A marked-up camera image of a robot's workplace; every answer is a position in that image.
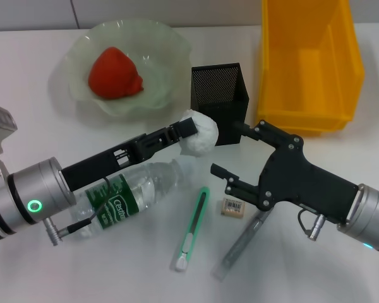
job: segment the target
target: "black mesh pen holder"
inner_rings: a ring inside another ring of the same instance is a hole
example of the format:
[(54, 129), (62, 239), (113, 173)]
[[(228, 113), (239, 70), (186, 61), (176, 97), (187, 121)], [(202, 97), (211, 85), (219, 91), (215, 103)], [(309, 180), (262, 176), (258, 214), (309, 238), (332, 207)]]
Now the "black mesh pen holder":
[(233, 122), (244, 123), (248, 94), (239, 63), (192, 68), (191, 109), (212, 118), (219, 128), (216, 145), (240, 143)]

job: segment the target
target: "green indicator light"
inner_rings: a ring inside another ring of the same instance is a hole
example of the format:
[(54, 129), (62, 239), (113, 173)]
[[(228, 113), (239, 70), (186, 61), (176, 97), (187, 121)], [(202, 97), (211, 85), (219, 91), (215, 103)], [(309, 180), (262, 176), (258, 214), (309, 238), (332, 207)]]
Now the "green indicator light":
[(42, 203), (38, 200), (31, 200), (28, 202), (27, 208), (32, 213), (37, 213), (42, 209)]

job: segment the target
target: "eraser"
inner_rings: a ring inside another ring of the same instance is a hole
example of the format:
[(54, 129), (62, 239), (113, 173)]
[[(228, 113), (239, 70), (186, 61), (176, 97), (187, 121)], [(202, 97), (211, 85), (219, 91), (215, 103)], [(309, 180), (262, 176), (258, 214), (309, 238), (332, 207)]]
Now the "eraser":
[(236, 201), (232, 199), (224, 198), (222, 201), (221, 214), (234, 218), (242, 218), (244, 215), (244, 209), (246, 208), (246, 202)]

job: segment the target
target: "green utility knife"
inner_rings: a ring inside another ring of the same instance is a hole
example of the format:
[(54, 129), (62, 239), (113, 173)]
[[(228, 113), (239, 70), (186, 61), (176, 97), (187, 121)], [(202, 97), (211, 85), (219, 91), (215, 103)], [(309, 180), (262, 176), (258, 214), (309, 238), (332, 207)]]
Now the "green utility knife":
[(189, 222), (184, 241), (181, 244), (181, 250), (176, 262), (176, 271), (184, 271), (187, 269), (192, 250), (194, 248), (196, 235), (198, 234), (203, 215), (207, 209), (208, 200), (209, 188), (203, 187), (198, 195), (194, 213), (192, 214), (191, 221)]

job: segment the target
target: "bottle label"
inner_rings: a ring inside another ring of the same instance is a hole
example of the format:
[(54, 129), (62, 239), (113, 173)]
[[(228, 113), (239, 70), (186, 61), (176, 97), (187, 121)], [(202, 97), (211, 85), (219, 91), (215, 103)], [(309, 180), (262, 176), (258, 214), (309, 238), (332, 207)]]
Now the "bottle label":
[[(111, 185), (110, 198), (97, 215), (103, 229), (139, 212), (135, 197), (123, 175), (112, 178), (109, 183)], [(107, 197), (107, 184), (87, 189), (85, 192), (94, 211), (97, 211)]]

